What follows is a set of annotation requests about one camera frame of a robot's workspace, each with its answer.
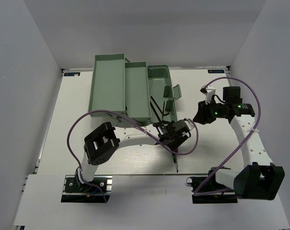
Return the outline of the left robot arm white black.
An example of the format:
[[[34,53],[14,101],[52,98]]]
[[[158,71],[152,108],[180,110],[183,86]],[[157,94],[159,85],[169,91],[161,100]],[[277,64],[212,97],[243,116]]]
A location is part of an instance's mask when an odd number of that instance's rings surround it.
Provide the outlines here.
[[[169,123],[152,123],[148,126],[115,127],[105,122],[84,139],[84,157],[76,170],[76,185],[82,191],[91,189],[99,165],[110,160],[116,150],[136,145],[163,144],[171,151],[191,137],[194,125],[187,119]]]

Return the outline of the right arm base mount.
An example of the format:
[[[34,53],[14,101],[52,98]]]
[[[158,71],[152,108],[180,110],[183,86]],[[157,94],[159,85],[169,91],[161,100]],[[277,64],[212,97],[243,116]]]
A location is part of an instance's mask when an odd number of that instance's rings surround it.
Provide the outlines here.
[[[206,184],[201,187],[199,193],[214,192],[206,195],[193,195],[197,187],[206,179],[206,176],[189,176],[186,184],[192,188],[193,204],[236,204],[238,203],[234,191],[215,181],[215,175],[212,176]]]

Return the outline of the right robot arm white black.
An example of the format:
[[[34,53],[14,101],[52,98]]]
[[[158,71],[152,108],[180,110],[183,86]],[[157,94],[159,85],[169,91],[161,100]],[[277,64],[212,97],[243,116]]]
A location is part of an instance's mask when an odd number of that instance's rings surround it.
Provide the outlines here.
[[[285,177],[283,167],[276,166],[269,157],[256,129],[258,121],[252,106],[243,103],[238,86],[223,88],[223,100],[215,102],[215,88],[203,86],[205,100],[198,103],[193,121],[210,124],[218,118],[228,120],[234,130],[241,151],[244,168],[236,172],[223,166],[211,168],[206,179],[194,190],[195,196],[233,190],[239,199],[274,200]]]

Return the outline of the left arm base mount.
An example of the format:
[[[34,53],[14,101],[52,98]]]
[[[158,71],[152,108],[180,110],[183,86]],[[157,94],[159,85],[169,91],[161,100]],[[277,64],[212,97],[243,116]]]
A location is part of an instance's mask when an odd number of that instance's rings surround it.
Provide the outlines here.
[[[92,184],[98,186],[104,193],[95,186],[87,184],[79,185],[74,175],[66,175],[61,195],[61,203],[106,203],[111,195],[111,175],[98,175]]]

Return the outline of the black green precision screwdriver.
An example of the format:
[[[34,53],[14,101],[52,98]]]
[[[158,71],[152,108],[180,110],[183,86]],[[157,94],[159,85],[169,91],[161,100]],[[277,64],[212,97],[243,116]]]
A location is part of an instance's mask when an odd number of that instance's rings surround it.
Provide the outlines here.
[[[174,165],[175,165],[175,170],[176,172],[178,173],[178,161],[177,161],[177,155],[176,154],[172,154],[172,158],[173,158],[173,161],[174,161]]]

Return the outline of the green toolbox with clear lid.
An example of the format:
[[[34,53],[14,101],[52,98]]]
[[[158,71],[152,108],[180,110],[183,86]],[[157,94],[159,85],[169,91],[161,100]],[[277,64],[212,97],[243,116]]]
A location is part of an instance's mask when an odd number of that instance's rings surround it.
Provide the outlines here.
[[[96,55],[88,110],[92,120],[110,121],[114,126],[130,127],[118,114],[126,115],[140,126],[165,121],[163,102],[182,96],[180,85],[173,85],[167,65],[131,62],[125,54]]]

